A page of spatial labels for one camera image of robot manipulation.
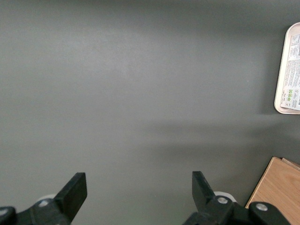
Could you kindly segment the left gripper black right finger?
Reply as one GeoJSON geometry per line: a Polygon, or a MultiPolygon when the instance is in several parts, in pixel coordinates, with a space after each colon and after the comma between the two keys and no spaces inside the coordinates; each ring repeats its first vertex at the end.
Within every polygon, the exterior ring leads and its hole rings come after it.
{"type": "Polygon", "coordinates": [[[197,212],[186,225],[288,225],[277,207],[266,202],[240,206],[225,195],[216,195],[201,171],[192,172],[192,196],[197,212]]]}

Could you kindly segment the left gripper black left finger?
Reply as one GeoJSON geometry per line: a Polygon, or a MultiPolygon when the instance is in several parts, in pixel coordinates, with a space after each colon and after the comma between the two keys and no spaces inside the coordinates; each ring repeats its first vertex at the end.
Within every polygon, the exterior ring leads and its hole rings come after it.
{"type": "Polygon", "coordinates": [[[2,225],[70,225],[87,197],[86,173],[77,172],[54,196],[42,198],[28,209],[0,208],[2,225]]]}

